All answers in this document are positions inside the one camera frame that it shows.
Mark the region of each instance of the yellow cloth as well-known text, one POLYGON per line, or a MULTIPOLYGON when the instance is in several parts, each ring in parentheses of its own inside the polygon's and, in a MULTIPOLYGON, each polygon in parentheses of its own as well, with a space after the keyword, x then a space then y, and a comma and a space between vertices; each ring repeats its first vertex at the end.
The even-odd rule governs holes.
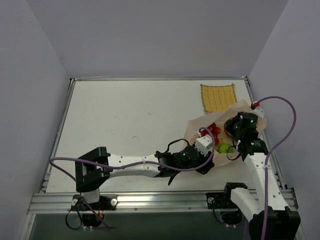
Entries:
POLYGON ((207 86, 201 84, 203 109, 206 113, 224 112, 237 102, 235 85, 207 86))

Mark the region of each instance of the yellow towel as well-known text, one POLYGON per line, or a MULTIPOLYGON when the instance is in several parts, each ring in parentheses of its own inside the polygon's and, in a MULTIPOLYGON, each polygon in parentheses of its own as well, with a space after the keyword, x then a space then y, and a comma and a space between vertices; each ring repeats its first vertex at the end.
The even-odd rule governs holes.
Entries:
POLYGON ((207 86, 201 84, 203 109, 206 113, 224 112, 237 102, 235 85, 207 86))

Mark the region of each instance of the yellow placemat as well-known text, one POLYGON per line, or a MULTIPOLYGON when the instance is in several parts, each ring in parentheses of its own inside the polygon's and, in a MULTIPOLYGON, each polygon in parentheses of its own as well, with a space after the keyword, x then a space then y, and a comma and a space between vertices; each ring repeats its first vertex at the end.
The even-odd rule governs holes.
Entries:
POLYGON ((235 85, 207 86, 201 84, 203 109, 206 113, 224 112, 237 102, 235 85))

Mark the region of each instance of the brown paper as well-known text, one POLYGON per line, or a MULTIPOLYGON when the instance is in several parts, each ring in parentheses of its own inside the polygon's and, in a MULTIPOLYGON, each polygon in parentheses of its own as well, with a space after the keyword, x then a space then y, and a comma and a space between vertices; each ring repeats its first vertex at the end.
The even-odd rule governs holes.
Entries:
MULTIPOLYGON (((224 125, 227 120, 233 118, 238 114, 238 112, 249 112, 250 106, 243 99, 241 101, 236 102, 233 105, 230 105, 228 110, 225 112, 212 112, 205 114, 201 117, 198 117, 193 120, 188 121, 188 125, 184 134, 184 138, 187 139, 191 144, 193 144, 196 139, 199 137, 197 131, 201 127, 207 127, 212 123, 215 123, 219 128, 221 128, 221 133, 219 133, 218 138, 220 143, 224 144, 233 144, 232 139, 226 135, 224 132, 224 125)), ((257 131, 262 134, 264 129, 267 126, 267 119, 259 118, 257 122, 257 131)), ((234 149, 233 153, 228 153, 228 157, 230 159, 235 158, 238 155, 238 152, 234 149)), ((223 166, 231 161, 227 159, 226 153, 218 153, 218 151, 214 151, 213 162, 216 167, 223 166)))

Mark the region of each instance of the metal frame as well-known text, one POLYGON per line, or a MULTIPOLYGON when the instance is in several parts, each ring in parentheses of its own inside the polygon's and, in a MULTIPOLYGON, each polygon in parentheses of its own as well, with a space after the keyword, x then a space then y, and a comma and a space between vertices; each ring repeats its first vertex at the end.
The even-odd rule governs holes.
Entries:
MULTIPOLYGON (((51 152, 51 158, 55 156, 59 145, 60 137, 67 117, 68 109, 72 99, 73 91, 77 81, 203 81, 203 80, 243 80, 253 101, 252 92, 246 76, 242 77, 88 77, 88 78, 73 78, 71 79, 65 105, 51 152)), ((269 148, 268 138, 265 134, 262 135, 269 148)), ((276 156, 273 154, 271 166, 278 176, 280 187, 285 189, 284 180, 280 171, 280 167, 276 156)), ((67 213, 70 208, 72 196, 76 193, 44 193, 47 189, 47 184, 50 178, 51 166, 49 165, 44 177, 42 189, 40 193, 35 193, 31 199, 30 206, 27 212, 26 220, 20 235, 21 240, 29 239, 33 227, 36 214, 63 214, 67 213)), ((117 195, 117 210, 114 213, 163 213, 163 212, 208 212, 212 211, 207 208, 206 193, 221 192, 221 191, 172 191, 172 192, 118 192, 107 193, 102 192, 101 195, 116 194, 117 195)), ((281 190, 284 198, 292 207, 297 209, 295 193, 293 190, 281 190)), ((253 197, 257 200, 255 191, 251 191, 253 197)), ((297 239, 303 239, 303 231, 299 228, 297 239)))

